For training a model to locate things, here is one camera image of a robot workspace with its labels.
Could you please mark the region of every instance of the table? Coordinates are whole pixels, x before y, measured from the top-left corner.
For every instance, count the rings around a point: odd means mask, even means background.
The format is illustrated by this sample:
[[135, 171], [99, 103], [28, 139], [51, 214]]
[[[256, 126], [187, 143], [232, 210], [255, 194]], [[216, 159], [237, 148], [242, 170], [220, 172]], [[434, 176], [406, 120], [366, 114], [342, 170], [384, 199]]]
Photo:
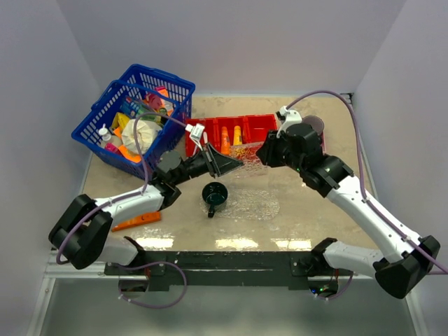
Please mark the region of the table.
[[[293, 99], [194, 97], [192, 118], [275, 113]], [[323, 119], [327, 153], [339, 156], [358, 174], [354, 129], [347, 108], [333, 97], [310, 97], [295, 108], [302, 117], [316, 115]], [[184, 153], [184, 148], [182, 141], [178, 149]], [[237, 178], [236, 171], [219, 179], [230, 194], [250, 200], [245, 208], [235, 208], [227, 217], [207, 218], [201, 191], [213, 179], [201, 176], [179, 186], [182, 195], [163, 210], [160, 222], [112, 235], [127, 235], [147, 250], [308, 251], [326, 237], [375, 248], [375, 243], [350, 217], [307, 188], [292, 169], [264, 169], [257, 174], [247, 172], [244, 178]], [[93, 156], [83, 192], [92, 198], [110, 197], [138, 188], [141, 183], [142, 180]], [[273, 210], [266, 210], [267, 205], [272, 205]]]

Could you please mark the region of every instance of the gray wall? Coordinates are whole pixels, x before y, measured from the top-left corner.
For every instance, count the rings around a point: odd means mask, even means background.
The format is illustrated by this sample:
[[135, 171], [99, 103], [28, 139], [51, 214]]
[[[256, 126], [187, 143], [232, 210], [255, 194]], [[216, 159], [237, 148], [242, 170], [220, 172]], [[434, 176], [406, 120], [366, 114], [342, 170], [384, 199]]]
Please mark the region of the gray wall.
[[[447, 32], [445, 0], [407, 0], [354, 99], [380, 200], [401, 221], [445, 246]], [[440, 259], [448, 265], [448, 258]], [[447, 285], [448, 276], [438, 276], [418, 287], [432, 335], [447, 334]]]
[[16, 336], [88, 160], [70, 133], [99, 91], [53, 0], [1, 2], [0, 79], [0, 335]]
[[57, 0], [100, 86], [131, 63], [201, 93], [352, 92], [405, 0]]

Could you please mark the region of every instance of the red plastic bin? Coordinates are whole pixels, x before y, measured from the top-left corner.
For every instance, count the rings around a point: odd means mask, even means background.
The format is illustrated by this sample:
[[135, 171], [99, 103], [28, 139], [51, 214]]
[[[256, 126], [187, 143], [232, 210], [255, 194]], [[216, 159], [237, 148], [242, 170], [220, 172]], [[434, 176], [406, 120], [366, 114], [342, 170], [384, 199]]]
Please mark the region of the red plastic bin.
[[[188, 119], [187, 122], [191, 125], [196, 125], [197, 123], [203, 124], [209, 143], [212, 144], [217, 151], [221, 151], [222, 127], [227, 127], [231, 145], [233, 145], [233, 131], [235, 126], [241, 127], [243, 144], [263, 142], [270, 130], [277, 129], [277, 121], [273, 114]], [[191, 156], [195, 150], [195, 144], [190, 140], [188, 135], [189, 133], [186, 133], [185, 152], [187, 156]]]

